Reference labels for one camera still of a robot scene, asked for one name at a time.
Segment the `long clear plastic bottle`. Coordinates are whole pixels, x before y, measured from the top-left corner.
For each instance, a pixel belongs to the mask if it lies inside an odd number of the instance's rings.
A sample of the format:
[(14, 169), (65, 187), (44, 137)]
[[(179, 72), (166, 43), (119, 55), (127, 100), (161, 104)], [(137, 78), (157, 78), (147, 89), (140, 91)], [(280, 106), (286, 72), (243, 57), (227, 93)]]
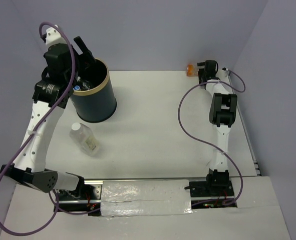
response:
[(74, 90), (74, 91), (80, 91), (81, 88), (80, 88), (78, 85), (76, 85), (76, 86), (73, 87), (73, 90)]

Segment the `orange label plastic bottle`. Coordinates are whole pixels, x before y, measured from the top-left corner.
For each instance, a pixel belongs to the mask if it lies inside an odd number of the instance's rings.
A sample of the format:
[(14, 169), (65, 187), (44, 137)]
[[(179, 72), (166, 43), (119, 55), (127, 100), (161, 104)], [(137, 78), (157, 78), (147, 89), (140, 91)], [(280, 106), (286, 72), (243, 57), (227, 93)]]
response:
[(199, 67), (196, 64), (188, 64), (186, 67), (186, 75), (188, 77), (197, 77)]

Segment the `crushed clear blue-label bottle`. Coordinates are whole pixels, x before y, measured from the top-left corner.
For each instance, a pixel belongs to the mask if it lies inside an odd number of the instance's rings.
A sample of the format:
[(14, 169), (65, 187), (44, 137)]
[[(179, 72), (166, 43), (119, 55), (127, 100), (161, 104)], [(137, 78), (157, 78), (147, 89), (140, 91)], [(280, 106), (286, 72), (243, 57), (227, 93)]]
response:
[(77, 83), (81, 91), (88, 91), (94, 88), (91, 82), (84, 79), (78, 79)]

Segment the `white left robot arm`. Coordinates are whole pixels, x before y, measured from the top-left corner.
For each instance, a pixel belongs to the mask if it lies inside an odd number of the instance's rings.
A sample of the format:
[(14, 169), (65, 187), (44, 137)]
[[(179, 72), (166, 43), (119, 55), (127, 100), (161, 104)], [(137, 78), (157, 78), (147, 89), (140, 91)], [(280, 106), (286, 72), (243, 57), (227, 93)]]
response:
[(95, 63), (91, 51), (77, 36), (74, 42), (82, 54), (71, 54), (66, 43), (52, 45), (45, 52), (47, 67), (42, 72), (41, 80), (35, 84), (32, 115), (26, 131), (23, 150), (13, 163), (1, 170), (5, 175), (20, 185), (44, 193), (57, 190), (80, 199), (85, 195), (87, 186), (83, 177), (67, 172), (57, 172), (46, 168), (47, 151), (73, 88), (77, 84), (79, 73), (84, 73)]

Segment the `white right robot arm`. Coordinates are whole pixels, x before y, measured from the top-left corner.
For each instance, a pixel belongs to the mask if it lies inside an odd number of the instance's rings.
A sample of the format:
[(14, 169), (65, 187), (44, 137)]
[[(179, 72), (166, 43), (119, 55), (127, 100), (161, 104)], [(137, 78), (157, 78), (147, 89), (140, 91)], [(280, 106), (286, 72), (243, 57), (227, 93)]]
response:
[(230, 93), (216, 76), (219, 70), (215, 60), (206, 60), (187, 66), (189, 77), (198, 77), (199, 83), (206, 83), (204, 88), (212, 96), (209, 122), (215, 130), (212, 159), (206, 176), (205, 191), (211, 196), (226, 192), (229, 187), (228, 140), (232, 125), (236, 119), (237, 95)]

